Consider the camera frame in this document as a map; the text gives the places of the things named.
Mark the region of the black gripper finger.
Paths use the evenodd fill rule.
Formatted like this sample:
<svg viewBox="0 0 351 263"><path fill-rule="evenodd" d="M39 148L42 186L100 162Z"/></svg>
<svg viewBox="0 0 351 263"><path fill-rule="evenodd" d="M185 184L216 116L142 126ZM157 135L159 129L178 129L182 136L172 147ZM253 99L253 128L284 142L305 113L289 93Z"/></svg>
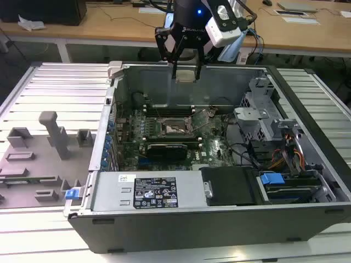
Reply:
<svg viewBox="0 0 351 263"><path fill-rule="evenodd" d="M176 30L170 28L156 27L155 28L155 39L158 50L163 61L167 61L173 65L172 79L176 78L178 60L184 50L184 36L178 35L173 36L172 33L176 33ZM167 49L167 42L173 40L173 49L169 51Z"/></svg>
<svg viewBox="0 0 351 263"><path fill-rule="evenodd" d="M197 54L198 54L198 57L197 57L197 60L196 60L195 79L199 80L200 79L202 65L205 62L205 53L204 53L204 48L203 48L202 45L198 46Z"/></svg>

